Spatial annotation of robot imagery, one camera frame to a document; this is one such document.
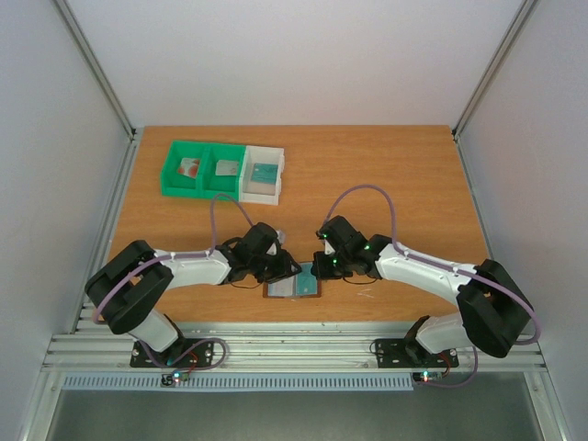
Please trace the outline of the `teal credit card with chip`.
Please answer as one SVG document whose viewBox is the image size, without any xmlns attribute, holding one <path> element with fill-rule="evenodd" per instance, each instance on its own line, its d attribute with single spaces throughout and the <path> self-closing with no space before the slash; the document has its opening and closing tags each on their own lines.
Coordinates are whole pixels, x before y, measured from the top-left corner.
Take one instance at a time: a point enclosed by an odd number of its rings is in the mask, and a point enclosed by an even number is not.
<svg viewBox="0 0 588 441">
<path fill-rule="evenodd" d="M 312 296 L 319 294 L 316 276 L 311 273 L 312 263 L 302 263 L 301 271 L 295 277 L 295 293 L 297 296 Z"/>
</svg>

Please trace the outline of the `white card red circles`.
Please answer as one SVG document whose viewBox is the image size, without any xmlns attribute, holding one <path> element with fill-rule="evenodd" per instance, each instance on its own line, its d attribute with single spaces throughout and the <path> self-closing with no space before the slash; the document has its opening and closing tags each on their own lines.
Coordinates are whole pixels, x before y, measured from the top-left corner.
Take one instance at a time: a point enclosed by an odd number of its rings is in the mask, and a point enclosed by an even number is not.
<svg viewBox="0 0 588 441">
<path fill-rule="evenodd" d="M 177 173 L 179 175 L 195 179 L 198 174 L 199 166 L 199 158 L 184 157 L 180 160 L 179 166 L 177 167 Z"/>
</svg>

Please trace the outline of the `brown leather card holder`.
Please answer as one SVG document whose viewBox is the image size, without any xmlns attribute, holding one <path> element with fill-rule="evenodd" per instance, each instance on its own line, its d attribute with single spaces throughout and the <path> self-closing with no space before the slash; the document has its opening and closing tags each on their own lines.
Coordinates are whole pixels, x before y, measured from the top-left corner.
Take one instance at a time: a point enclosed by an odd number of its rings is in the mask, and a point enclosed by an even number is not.
<svg viewBox="0 0 588 441">
<path fill-rule="evenodd" d="M 269 299 L 306 299 L 306 298 L 319 298 L 321 296 L 321 284 L 317 279 L 319 285 L 319 294 L 312 296 L 297 296 L 295 293 L 295 277 L 290 277 L 285 280 L 279 281 L 273 284 L 265 284 L 264 294 L 265 298 Z"/>
</svg>

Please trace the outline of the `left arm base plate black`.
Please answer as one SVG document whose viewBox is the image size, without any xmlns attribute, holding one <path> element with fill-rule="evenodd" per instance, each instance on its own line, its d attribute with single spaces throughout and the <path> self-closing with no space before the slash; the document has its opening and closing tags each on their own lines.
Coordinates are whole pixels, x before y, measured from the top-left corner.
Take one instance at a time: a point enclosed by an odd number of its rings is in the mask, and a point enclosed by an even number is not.
<svg viewBox="0 0 588 441">
<path fill-rule="evenodd" d="M 208 368 L 218 344 L 209 339 L 180 338 L 163 352 L 137 341 L 130 356 L 131 368 Z"/>
</svg>

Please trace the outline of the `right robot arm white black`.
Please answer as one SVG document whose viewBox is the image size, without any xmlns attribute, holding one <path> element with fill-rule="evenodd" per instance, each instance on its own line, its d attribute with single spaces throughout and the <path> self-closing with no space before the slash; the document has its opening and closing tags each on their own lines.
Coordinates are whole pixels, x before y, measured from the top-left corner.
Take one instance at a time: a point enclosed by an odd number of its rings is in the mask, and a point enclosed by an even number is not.
<svg viewBox="0 0 588 441">
<path fill-rule="evenodd" d="M 521 344 L 534 310 L 499 263 L 491 259 L 478 266 L 451 263 L 381 234 L 366 238 L 342 216 L 325 222 L 316 235 L 324 244 L 313 256 L 311 272 L 318 279 L 365 276 L 399 282 L 457 307 L 446 316 L 419 318 L 404 336 L 403 350 L 413 366 L 468 346 L 504 358 Z"/>
</svg>

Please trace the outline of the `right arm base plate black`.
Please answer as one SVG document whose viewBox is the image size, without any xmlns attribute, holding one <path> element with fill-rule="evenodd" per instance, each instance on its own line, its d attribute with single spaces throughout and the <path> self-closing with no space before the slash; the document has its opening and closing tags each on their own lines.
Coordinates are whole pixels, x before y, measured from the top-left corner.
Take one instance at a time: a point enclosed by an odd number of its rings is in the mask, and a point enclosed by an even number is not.
<svg viewBox="0 0 588 441">
<path fill-rule="evenodd" d="M 380 338 L 370 345 L 379 368 L 457 368 L 458 356 L 449 350 L 427 352 L 418 343 L 404 338 Z"/>
</svg>

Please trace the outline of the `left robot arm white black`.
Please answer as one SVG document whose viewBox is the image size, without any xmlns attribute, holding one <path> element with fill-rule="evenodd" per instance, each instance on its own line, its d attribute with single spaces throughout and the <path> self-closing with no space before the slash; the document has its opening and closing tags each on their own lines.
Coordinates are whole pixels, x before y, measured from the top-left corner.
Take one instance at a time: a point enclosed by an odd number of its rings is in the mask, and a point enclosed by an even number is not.
<svg viewBox="0 0 588 441">
<path fill-rule="evenodd" d="M 132 336 L 163 365 L 173 366 L 183 359 L 186 345 L 171 319 L 155 309 L 167 290 L 232 285 L 248 276 L 274 284 L 301 271 L 278 232 L 258 222 L 243 237 L 205 251 L 173 253 L 134 241 L 89 278 L 85 294 L 96 307 L 96 323 Z"/>
</svg>

